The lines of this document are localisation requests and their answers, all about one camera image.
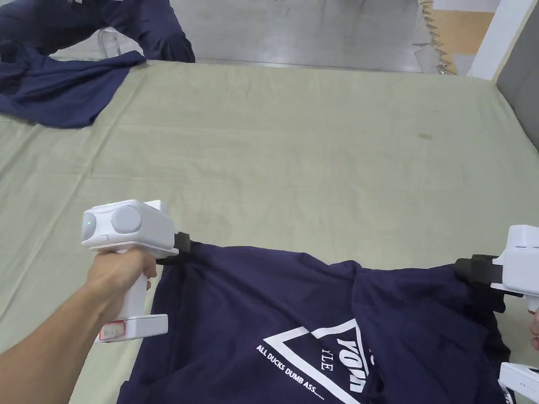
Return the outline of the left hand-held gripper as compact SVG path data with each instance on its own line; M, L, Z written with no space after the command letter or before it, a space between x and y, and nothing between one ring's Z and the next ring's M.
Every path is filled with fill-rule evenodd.
M154 255L156 264L179 266L191 249L189 234L177 232L161 200L125 200L94 206L83 214L81 244L92 251L124 253L139 248ZM140 276L127 292L119 317L107 322L96 344L143 339L166 334L169 317L145 310L148 278Z

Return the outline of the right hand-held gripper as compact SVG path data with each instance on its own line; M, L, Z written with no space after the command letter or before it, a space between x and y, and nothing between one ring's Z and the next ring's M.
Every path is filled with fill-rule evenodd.
M455 276L524 297L527 309L538 312L538 227L513 225L502 253L473 255L454 263ZM504 362L500 382L524 398L538 398L538 368Z

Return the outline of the person's left hand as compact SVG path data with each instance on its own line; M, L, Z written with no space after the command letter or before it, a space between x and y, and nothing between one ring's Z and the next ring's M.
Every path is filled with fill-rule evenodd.
M84 290L96 301L100 321L119 317L123 300L140 276L155 278L156 259L147 251L130 249L127 252L99 252L95 255Z

